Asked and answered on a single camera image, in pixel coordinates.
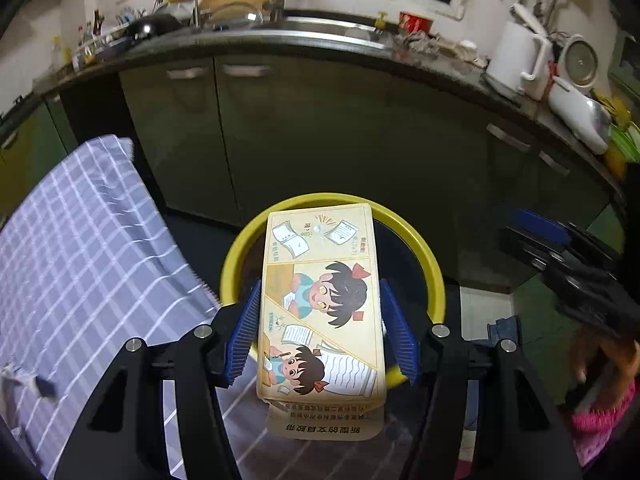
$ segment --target kettle handle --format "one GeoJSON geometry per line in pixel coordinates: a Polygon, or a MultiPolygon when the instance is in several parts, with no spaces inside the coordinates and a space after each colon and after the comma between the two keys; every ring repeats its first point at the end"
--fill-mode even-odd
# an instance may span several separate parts
{"type": "Polygon", "coordinates": [[[521,78],[525,81],[533,81],[538,78],[543,65],[547,62],[549,54],[551,53],[551,42],[547,38],[541,34],[534,34],[533,40],[540,43],[540,50],[538,51],[538,58],[536,59],[536,64],[533,67],[533,72],[530,74],[522,72],[520,74],[521,78]]]}

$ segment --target red container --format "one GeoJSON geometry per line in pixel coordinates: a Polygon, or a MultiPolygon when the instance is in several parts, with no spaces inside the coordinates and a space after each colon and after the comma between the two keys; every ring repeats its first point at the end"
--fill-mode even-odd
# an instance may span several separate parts
{"type": "Polygon", "coordinates": [[[400,12],[400,23],[398,24],[398,27],[410,34],[412,32],[418,32],[418,30],[423,30],[428,34],[431,30],[431,25],[433,25],[433,20],[430,20],[429,18],[416,16],[415,14],[409,14],[408,12],[400,12]]]}

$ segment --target silver handle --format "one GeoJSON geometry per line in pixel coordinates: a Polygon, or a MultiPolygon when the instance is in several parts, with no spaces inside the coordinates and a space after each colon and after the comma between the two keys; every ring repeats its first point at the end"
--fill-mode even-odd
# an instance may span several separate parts
{"type": "Polygon", "coordinates": [[[7,148],[9,148],[14,143],[17,136],[18,130],[14,130],[14,132],[10,136],[8,136],[2,144],[0,144],[0,150],[6,150],[7,148]]]}
{"type": "Polygon", "coordinates": [[[192,68],[185,68],[182,70],[167,70],[166,76],[169,79],[183,80],[183,79],[197,79],[204,76],[209,71],[207,66],[194,66],[192,68]]]}
{"type": "Polygon", "coordinates": [[[231,77],[263,77],[271,71],[269,65],[223,65],[222,70],[231,77]]]}
{"type": "Polygon", "coordinates": [[[569,170],[568,168],[565,168],[564,166],[561,166],[560,164],[558,164],[556,161],[553,160],[551,155],[549,155],[548,153],[545,153],[545,152],[543,152],[541,150],[540,154],[538,156],[542,159],[542,161],[546,165],[548,165],[548,167],[550,167],[556,173],[559,173],[562,176],[567,176],[569,173],[571,173],[571,170],[569,170]]]}
{"type": "Polygon", "coordinates": [[[527,153],[531,149],[531,145],[526,142],[522,142],[519,139],[516,139],[513,136],[510,136],[507,132],[501,130],[495,124],[488,124],[486,126],[487,131],[489,131],[492,136],[496,139],[500,139],[503,142],[506,142],[511,147],[515,148],[519,152],[527,153]]]}

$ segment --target pink sleeve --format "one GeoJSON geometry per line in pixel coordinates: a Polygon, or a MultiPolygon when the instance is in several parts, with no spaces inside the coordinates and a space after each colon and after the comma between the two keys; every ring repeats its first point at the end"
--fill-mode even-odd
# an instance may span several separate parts
{"type": "Polygon", "coordinates": [[[592,411],[570,417],[575,452],[581,466],[588,464],[605,447],[611,437],[611,431],[622,420],[634,400],[636,388],[640,388],[638,379],[629,384],[629,390],[622,403],[613,410],[592,411]]]}

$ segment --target cartoon face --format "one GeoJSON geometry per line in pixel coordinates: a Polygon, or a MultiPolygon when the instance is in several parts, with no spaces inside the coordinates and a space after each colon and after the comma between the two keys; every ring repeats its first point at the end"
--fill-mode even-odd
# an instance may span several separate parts
{"type": "Polygon", "coordinates": [[[300,377],[300,374],[302,373],[301,369],[298,370],[300,363],[301,361],[295,357],[285,359],[282,363],[282,373],[284,374],[284,377],[294,386],[300,386],[300,381],[298,380],[298,377],[300,377]]]}
{"type": "Polygon", "coordinates": [[[311,285],[309,289],[309,305],[311,308],[327,312],[330,306],[338,305],[331,298],[331,291],[337,293],[335,287],[329,281],[332,276],[332,273],[327,272],[311,285]]]}

